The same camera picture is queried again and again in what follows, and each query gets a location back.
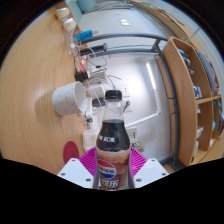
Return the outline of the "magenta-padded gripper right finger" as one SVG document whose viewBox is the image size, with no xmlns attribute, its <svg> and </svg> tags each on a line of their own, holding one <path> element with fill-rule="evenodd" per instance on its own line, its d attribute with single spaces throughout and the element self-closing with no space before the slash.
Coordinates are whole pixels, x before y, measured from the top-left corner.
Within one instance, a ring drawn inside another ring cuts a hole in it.
<svg viewBox="0 0 224 224">
<path fill-rule="evenodd" d="M 168 172 L 155 158 L 147 159 L 132 148 L 129 157 L 129 173 L 127 187 L 136 189 L 168 176 Z"/>
</svg>

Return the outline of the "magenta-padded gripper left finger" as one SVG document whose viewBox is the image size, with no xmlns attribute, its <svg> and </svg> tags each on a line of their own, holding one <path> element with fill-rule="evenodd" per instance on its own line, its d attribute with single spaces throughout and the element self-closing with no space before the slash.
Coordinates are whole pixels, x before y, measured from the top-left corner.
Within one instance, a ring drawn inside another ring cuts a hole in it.
<svg viewBox="0 0 224 224">
<path fill-rule="evenodd" d="M 80 158 L 71 158 L 58 173 L 58 176 L 78 186 L 97 189 L 99 177 L 95 147 L 88 150 Z"/>
</svg>

